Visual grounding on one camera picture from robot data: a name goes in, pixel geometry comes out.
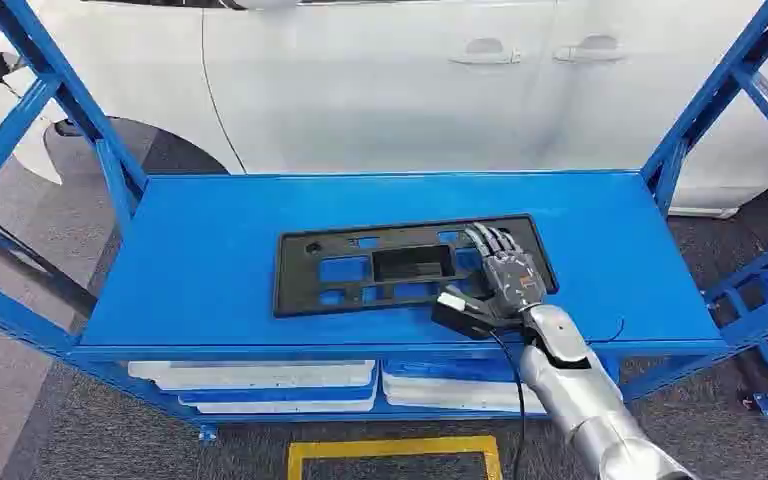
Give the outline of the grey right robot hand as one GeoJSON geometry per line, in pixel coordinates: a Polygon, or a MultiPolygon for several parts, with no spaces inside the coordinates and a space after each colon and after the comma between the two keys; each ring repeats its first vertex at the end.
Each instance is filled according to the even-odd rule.
{"type": "Polygon", "coordinates": [[[511,318],[544,301],[547,287],[534,258],[510,233],[480,222],[472,223],[464,233],[482,257],[493,302],[502,317],[511,318]]]}

